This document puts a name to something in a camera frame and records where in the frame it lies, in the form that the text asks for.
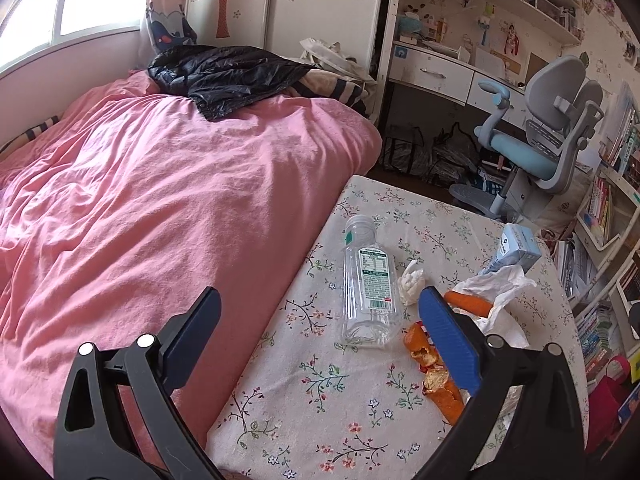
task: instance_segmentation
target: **pink bedsheet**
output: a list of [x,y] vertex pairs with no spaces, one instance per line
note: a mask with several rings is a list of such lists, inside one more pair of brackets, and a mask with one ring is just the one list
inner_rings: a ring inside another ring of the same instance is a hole
[[206,285],[223,315],[175,401],[201,444],[374,127],[337,101],[277,96],[208,123],[145,73],[93,89],[0,163],[0,404],[52,471],[80,344],[128,346]]

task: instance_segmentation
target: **table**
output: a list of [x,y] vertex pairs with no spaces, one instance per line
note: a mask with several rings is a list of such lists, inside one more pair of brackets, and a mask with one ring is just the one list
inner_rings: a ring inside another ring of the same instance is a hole
[[[410,479],[448,433],[399,338],[385,349],[338,342],[344,225],[355,214],[374,219],[399,274],[418,260],[440,292],[475,275],[502,232],[498,222],[354,176],[209,431],[206,451],[219,468],[254,480]],[[508,311],[532,348],[555,341],[564,349],[586,437],[582,352],[554,264],[540,247],[543,256],[527,273],[538,286]],[[404,319],[418,319],[415,306]],[[498,420],[477,465],[493,459],[505,434]]]

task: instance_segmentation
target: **window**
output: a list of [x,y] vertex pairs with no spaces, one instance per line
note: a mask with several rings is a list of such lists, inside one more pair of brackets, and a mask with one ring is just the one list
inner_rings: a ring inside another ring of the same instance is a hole
[[50,46],[139,27],[146,0],[19,0],[0,24],[0,70]]

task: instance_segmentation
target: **drawer handle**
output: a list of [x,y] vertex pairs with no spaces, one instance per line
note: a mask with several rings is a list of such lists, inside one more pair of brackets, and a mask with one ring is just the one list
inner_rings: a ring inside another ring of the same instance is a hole
[[446,79],[447,78],[447,76],[445,76],[444,74],[441,74],[440,72],[432,72],[431,70],[427,70],[426,68],[421,68],[420,72],[424,72],[425,74],[434,75],[436,77],[439,77],[440,79]]

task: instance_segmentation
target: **white plastic bag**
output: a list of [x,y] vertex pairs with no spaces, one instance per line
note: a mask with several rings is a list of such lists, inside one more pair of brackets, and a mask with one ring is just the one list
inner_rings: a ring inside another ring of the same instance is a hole
[[367,69],[340,52],[340,43],[329,44],[323,40],[306,38],[300,41],[300,45],[304,49],[300,59],[319,66],[323,70],[345,76],[366,90],[367,97],[362,101],[366,106],[367,114],[372,112],[376,100],[376,80],[369,75]]
[[[487,300],[494,304],[489,317],[478,317],[465,310],[454,308],[459,314],[465,314],[474,320],[484,335],[497,334],[513,348],[529,348],[527,336],[520,325],[504,309],[504,307],[528,286],[536,286],[536,282],[524,275],[521,266],[503,267],[498,272],[490,272],[484,276],[474,276],[460,282],[452,290]],[[505,416],[516,409],[520,399],[521,386],[509,388],[504,399],[500,416]]]

